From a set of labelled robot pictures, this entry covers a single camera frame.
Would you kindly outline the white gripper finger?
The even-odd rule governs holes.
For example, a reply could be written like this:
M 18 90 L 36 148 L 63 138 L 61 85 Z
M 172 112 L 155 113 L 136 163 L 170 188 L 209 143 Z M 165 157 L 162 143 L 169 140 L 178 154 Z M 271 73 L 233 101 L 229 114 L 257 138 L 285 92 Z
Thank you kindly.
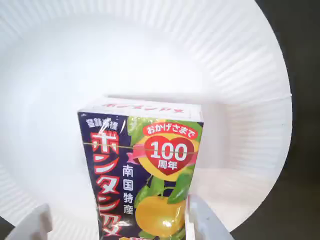
M 51 209 L 48 204 L 37 206 L 10 233 L 5 240 L 47 240 L 53 230 Z
M 225 225 L 198 195 L 188 195 L 184 218 L 186 240 L 234 240 Z

